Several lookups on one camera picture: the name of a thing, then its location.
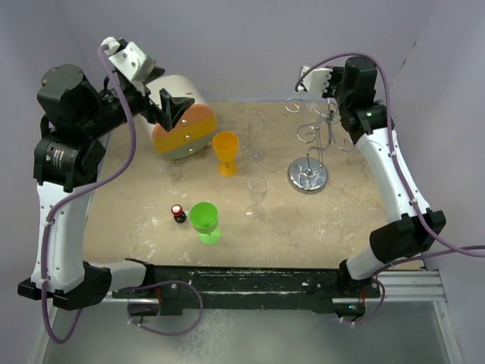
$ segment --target white backdrop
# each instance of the white backdrop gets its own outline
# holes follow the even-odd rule
[[[485,237],[484,65],[485,3],[442,0],[392,90],[408,166],[432,208],[445,212],[442,235],[459,246]],[[455,254],[429,263],[440,269],[465,362],[485,362],[485,260]]]
[[[0,319],[2,359],[26,362],[40,322],[39,306],[15,293],[36,254],[39,81],[51,66],[72,62],[99,82],[95,51],[106,36],[138,42],[169,74],[190,78],[206,99],[285,99],[300,64],[337,52],[371,53],[391,80],[408,59],[393,86],[393,116],[409,167],[432,206],[446,213],[443,236],[482,243],[485,9],[480,0],[441,0],[433,11],[437,2],[2,1],[0,203],[8,207],[0,219],[0,288],[8,312]],[[443,274],[466,360],[483,362],[483,263],[455,256],[431,264]]]
[[[293,96],[304,63],[369,52],[392,79],[437,0],[59,0],[92,66],[106,36],[133,40],[206,99]]]

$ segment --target wine glass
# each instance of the wine glass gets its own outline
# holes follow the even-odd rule
[[[199,233],[199,239],[205,245],[213,245],[221,238],[219,212],[210,202],[199,202],[189,212],[189,220]]]
[[[212,148],[214,148],[219,164],[219,174],[224,177],[232,177],[237,172],[237,163],[234,159],[237,155],[239,139],[235,133],[223,131],[214,136]]]
[[[266,198],[267,191],[267,180],[260,176],[251,178],[249,181],[249,192],[254,203],[246,209],[246,217],[251,222],[262,222],[264,220],[265,213],[260,204]]]

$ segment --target countertop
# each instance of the countertop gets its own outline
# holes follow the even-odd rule
[[[136,120],[138,148],[132,165],[95,194],[86,226],[85,260],[131,257],[159,265],[336,268],[368,246],[372,230],[386,224],[374,176],[357,149],[343,152],[330,146],[324,152],[329,180],[323,191],[304,195],[289,185],[290,163],[305,156],[308,148],[296,137],[297,127],[311,118],[307,111],[292,114],[283,102],[210,105],[218,130],[235,132],[241,145],[248,117],[260,113],[267,118],[264,162],[250,165],[239,150],[239,171],[227,178],[218,174],[219,161],[211,147],[189,158],[165,161],[155,152],[142,120]],[[348,137],[340,126],[336,135],[339,141]],[[113,132],[102,177],[122,165],[128,143],[126,126]],[[268,180],[269,188],[261,204],[266,219],[253,224],[245,211],[252,203],[248,183],[257,175]],[[219,211],[222,237],[213,246],[199,242],[188,220],[177,224],[171,215],[174,204],[188,211],[201,201],[214,203]]]

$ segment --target purple cable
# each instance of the purple cable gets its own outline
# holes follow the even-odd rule
[[[356,55],[371,59],[376,64],[376,68],[379,70],[379,73],[380,73],[380,76],[382,78],[383,85],[384,85],[384,95],[386,97],[387,139],[389,140],[390,154],[392,156],[392,160],[393,160],[394,168],[396,169],[396,173],[398,174],[399,179],[401,180],[402,185],[404,186],[404,188],[406,190],[406,193],[408,194],[409,200],[411,201],[412,206],[413,206],[413,208],[416,211],[416,214],[418,216],[419,222],[421,223],[421,225],[423,225],[423,228],[426,230],[426,232],[430,236],[433,237],[433,239],[437,240],[442,245],[444,245],[447,248],[449,248],[449,250],[445,250],[445,251],[438,252],[438,253],[432,253],[432,254],[426,254],[426,255],[423,255],[423,256],[419,256],[419,257],[412,257],[412,258],[402,259],[402,260],[399,260],[398,262],[395,262],[394,265],[396,265],[396,264],[402,264],[402,263],[405,263],[405,262],[410,262],[410,261],[413,261],[413,260],[424,259],[424,258],[433,258],[435,256],[442,256],[442,255],[450,254],[450,253],[461,253],[461,254],[466,255],[466,256],[485,257],[485,254],[483,254],[483,253],[480,254],[480,253],[468,252],[468,250],[483,249],[485,246],[476,245],[476,246],[466,246],[466,247],[460,248],[460,247],[458,247],[456,245],[453,245],[453,244],[449,243],[448,241],[446,241],[445,239],[443,239],[442,237],[440,237],[438,234],[436,234],[433,231],[433,229],[431,229],[431,227],[424,220],[424,216],[423,216],[423,214],[421,214],[421,210],[419,209],[418,203],[415,202],[415,196],[414,196],[414,194],[412,192],[412,189],[409,186],[409,183],[406,180],[405,175],[402,173],[402,170],[401,170],[401,167],[399,166],[399,162],[397,160],[397,157],[393,154],[395,152],[396,148],[394,147],[394,143],[392,143],[392,141],[393,141],[393,122],[391,120],[391,101],[390,101],[389,85],[387,83],[387,78],[386,78],[386,74],[384,73],[384,69],[383,69],[383,67],[380,65],[380,63],[376,59],[374,59],[373,57],[371,57],[370,55],[368,55],[366,53],[361,53],[361,52],[340,53],[338,55],[334,55],[333,57],[325,58],[323,61],[320,61],[317,64],[311,66],[298,79],[298,81],[296,81],[296,85],[295,85],[295,89],[294,89],[295,92],[296,93],[299,92],[298,86],[305,79],[305,77],[310,72],[312,72],[315,68],[320,67],[320,66],[326,64],[327,62],[333,61],[334,59],[337,59],[337,58],[349,57],[349,56],[356,56]],[[382,267],[381,269],[379,269],[378,271],[376,271],[375,274],[378,274],[378,273],[381,273],[382,271],[387,270],[390,266],[391,265],[386,265],[386,266]],[[361,324],[362,322],[366,322],[369,318],[374,317],[377,314],[377,312],[379,311],[380,307],[383,305],[384,298],[385,298],[385,288],[384,288],[384,285],[381,282],[377,281],[377,283],[380,285],[380,287],[382,288],[382,291],[383,291],[382,294],[381,294],[381,298],[380,298],[379,304],[371,312],[371,314],[367,315],[362,320],[360,320],[358,322],[355,322],[355,325]]]
[[[119,80],[115,77],[113,72],[111,72],[108,59],[105,54],[105,50],[108,48],[107,45],[101,45],[98,48],[98,56],[101,59],[101,62],[103,63],[103,66],[106,70],[106,73],[108,74],[108,77],[111,81],[111,84],[114,87],[114,90],[116,91],[116,94],[120,100],[121,107],[124,110],[124,113],[127,117],[127,123],[128,127],[130,129],[130,154],[127,157],[127,160],[123,163],[121,168],[115,172],[113,175],[110,177],[100,180],[99,182],[96,182],[89,187],[77,191],[75,193],[70,194],[69,196],[63,198],[61,201],[56,203],[49,213],[47,214],[47,217],[45,218],[45,221],[48,223],[44,227],[44,232],[42,234],[42,248],[41,248],[41,256],[40,256],[40,274],[41,274],[41,279],[44,279],[44,283],[42,284],[42,296],[41,296],[41,301],[42,301],[42,318],[44,321],[44,326],[45,330],[47,331],[48,336],[51,338],[52,341],[54,341],[57,344],[63,344],[66,341],[69,340],[70,336],[73,334],[74,329],[76,327],[77,321],[79,320],[81,311],[83,309],[79,309],[76,313],[76,316],[74,317],[73,324],[71,325],[68,333],[66,336],[62,339],[57,337],[52,330],[51,323],[49,321],[49,311],[47,307],[47,287],[46,283],[48,281],[48,275],[47,275],[47,255],[49,252],[49,234],[51,233],[51,226],[53,224],[53,219],[55,217],[56,212],[64,206],[66,203],[76,199],[79,196],[82,196],[86,193],[92,192],[93,190],[96,190],[99,187],[102,187],[106,185],[107,183],[111,182],[113,179],[119,177],[123,172],[126,171],[128,166],[130,165],[131,161],[133,160],[133,157],[135,156],[135,151],[136,151],[136,130],[135,130],[135,123],[133,121],[133,114],[131,113],[130,106],[128,105],[128,101],[126,97],[123,94],[123,90],[121,89],[120,82]]]
[[[463,246],[462,249],[465,250],[482,250],[485,249],[485,245],[470,245],[470,246]],[[402,263],[407,263],[407,262],[413,262],[415,260],[423,260],[423,259],[428,259],[428,258],[435,258],[437,256],[444,256],[446,254],[451,254],[451,253],[457,253],[455,250],[448,249],[448,250],[442,250],[441,252],[436,252],[436,253],[430,253],[430,254],[422,254],[420,256],[412,256],[411,258],[405,258],[405,259],[400,259],[396,260],[392,264],[386,264],[384,267],[376,271],[374,274],[378,275],[379,273],[386,271],[387,269],[393,267],[394,265],[399,265]]]
[[[396,169],[397,174],[399,175],[399,179],[402,182],[402,185],[404,186],[406,193],[408,194],[409,200],[411,201],[413,208],[416,211],[416,214],[418,215],[419,222],[421,225],[423,225],[423,228],[426,230],[426,232],[433,237],[433,239],[437,240],[440,242],[442,245],[446,246],[448,249],[451,249],[457,253],[463,254],[465,256],[475,256],[479,258],[485,258],[485,253],[474,253],[474,252],[468,252],[466,249],[460,248],[459,246],[456,246],[454,244],[451,244],[450,242],[446,241],[443,239],[441,236],[439,236],[437,233],[431,229],[431,227],[427,224],[427,222],[424,220],[424,216],[421,213],[421,210],[419,209],[418,203],[415,200],[415,195],[412,192],[411,187],[409,186],[408,181],[406,180],[406,177],[402,173],[401,167],[399,166],[399,162],[397,160],[397,157],[393,154],[396,151],[396,148],[394,147],[393,143],[393,122],[391,120],[391,101],[390,101],[390,92],[389,92],[389,85],[387,84],[387,78],[386,74],[384,73],[384,69],[380,65],[380,63],[371,57],[370,55],[367,55],[365,53],[360,53],[360,52],[350,52],[350,53],[340,53],[338,55],[335,55],[330,58],[326,58],[321,62],[318,62],[316,65],[310,67],[296,82],[295,85],[295,91],[298,92],[298,86],[299,84],[303,81],[303,79],[310,73],[312,72],[315,68],[320,67],[321,65],[333,61],[336,58],[341,58],[341,57],[348,57],[348,56],[353,56],[353,55],[358,55],[361,57],[366,57],[371,59],[375,64],[377,69],[379,70],[380,76],[382,77],[383,85],[384,85],[384,94],[386,96],[386,119],[387,119],[387,139],[389,140],[389,149],[390,149],[390,154],[392,156],[394,168]]]
[[[151,332],[152,334],[157,334],[157,335],[162,335],[162,336],[183,335],[183,334],[186,334],[187,332],[193,330],[194,327],[199,324],[199,322],[202,318],[202,313],[204,312],[204,305],[202,303],[202,296],[197,291],[197,289],[195,289],[191,284],[188,284],[184,281],[165,281],[165,282],[158,282],[158,283],[155,283],[155,284],[150,284],[149,286],[131,287],[131,289],[132,290],[151,290],[153,288],[166,286],[168,284],[170,284],[170,285],[172,285],[172,284],[182,284],[183,286],[190,288],[196,294],[197,298],[199,299],[200,309],[199,309],[199,315],[197,316],[197,319],[194,321],[194,323],[191,324],[188,328],[184,328],[183,330],[180,330],[180,331],[174,331],[174,332],[159,331],[159,330],[155,330],[154,328],[149,328],[148,326],[142,325],[139,322],[135,322],[133,320],[133,317],[130,315],[130,310],[127,309],[128,318],[130,319],[130,323],[132,323],[133,325],[135,325],[138,328],[142,328],[143,330]]]

